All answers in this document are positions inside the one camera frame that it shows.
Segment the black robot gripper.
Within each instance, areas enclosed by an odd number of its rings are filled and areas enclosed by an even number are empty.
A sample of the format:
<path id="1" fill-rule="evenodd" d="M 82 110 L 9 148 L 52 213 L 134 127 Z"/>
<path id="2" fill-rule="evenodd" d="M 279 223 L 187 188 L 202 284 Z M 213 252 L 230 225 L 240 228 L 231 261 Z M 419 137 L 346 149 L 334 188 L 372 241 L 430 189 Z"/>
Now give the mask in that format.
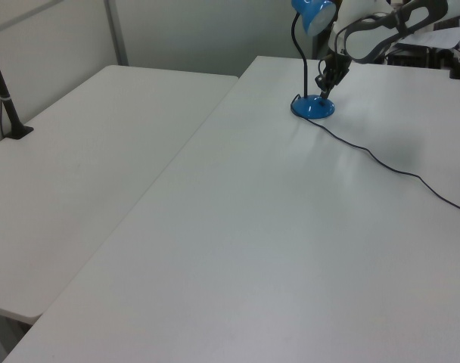
<path id="1" fill-rule="evenodd" d="M 336 85 L 347 75 L 352 59 L 346 54 L 329 51 L 318 63 L 319 75 L 315 78 L 317 86 L 321 89 L 320 103 L 324 104 Z"/>

